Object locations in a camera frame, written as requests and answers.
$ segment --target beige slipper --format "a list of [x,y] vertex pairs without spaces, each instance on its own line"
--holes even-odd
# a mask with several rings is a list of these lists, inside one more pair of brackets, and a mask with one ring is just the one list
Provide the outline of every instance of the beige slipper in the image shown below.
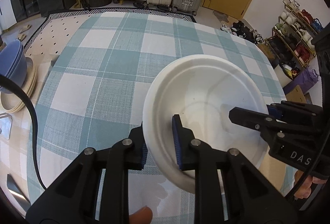
[[19,33],[21,34],[21,33],[25,32],[26,30],[28,30],[30,28],[31,28],[31,25],[25,25],[25,26],[22,27],[22,29],[19,31]]
[[26,38],[26,35],[25,34],[19,34],[18,36],[17,36],[17,39],[19,40],[19,41],[22,41],[22,40],[24,40]]

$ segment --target patterned rug border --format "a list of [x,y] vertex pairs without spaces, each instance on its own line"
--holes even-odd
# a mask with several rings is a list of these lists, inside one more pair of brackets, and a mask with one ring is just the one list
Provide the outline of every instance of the patterned rug border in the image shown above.
[[162,12],[154,9],[139,9],[139,8],[121,8],[121,7],[112,7],[112,8],[94,8],[90,11],[86,10],[57,10],[48,14],[46,20],[39,26],[39,28],[33,33],[29,38],[27,43],[24,45],[24,52],[31,46],[34,40],[37,38],[39,33],[47,26],[50,20],[65,18],[76,15],[85,15],[85,14],[96,14],[104,12],[135,12],[135,13],[144,13],[144,14],[154,14],[160,16],[167,16],[182,19],[185,21],[196,23],[195,18],[192,15],[179,13],[179,12]]

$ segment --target blue bowl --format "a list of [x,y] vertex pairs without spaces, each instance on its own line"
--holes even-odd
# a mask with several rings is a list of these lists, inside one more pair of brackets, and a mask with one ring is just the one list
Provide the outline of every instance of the blue bowl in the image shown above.
[[[9,43],[0,53],[0,74],[6,76],[19,87],[24,83],[27,72],[27,64],[23,47],[19,40]],[[10,91],[1,87],[0,91],[11,94]]]

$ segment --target white bowl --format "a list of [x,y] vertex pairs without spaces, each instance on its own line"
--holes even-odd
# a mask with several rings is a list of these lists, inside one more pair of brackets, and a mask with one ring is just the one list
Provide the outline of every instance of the white bowl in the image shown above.
[[253,80],[234,64],[210,55],[190,55],[166,66],[152,82],[143,107],[143,134],[160,171],[179,188],[194,193],[194,171],[176,162],[172,116],[215,149],[239,149],[257,168],[267,151],[260,132],[231,123],[234,107],[268,114]]

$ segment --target human hand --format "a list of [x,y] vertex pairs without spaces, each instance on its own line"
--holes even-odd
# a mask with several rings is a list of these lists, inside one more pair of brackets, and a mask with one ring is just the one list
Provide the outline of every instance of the human hand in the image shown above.
[[[304,172],[298,170],[295,174],[294,174],[294,184],[296,184],[299,180],[299,178],[301,178],[302,174]],[[315,176],[308,176],[307,179],[305,180],[305,182],[301,185],[301,187],[297,190],[297,192],[294,194],[294,196],[298,199],[303,199],[303,198],[308,198],[309,195],[311,195],[311,184],[325,184],[327,181],[326,180],[321,180]]]
[[129,216],[129,224],[150,224],[152,220],[152,211],[149,207],[142,207],[134,214]]

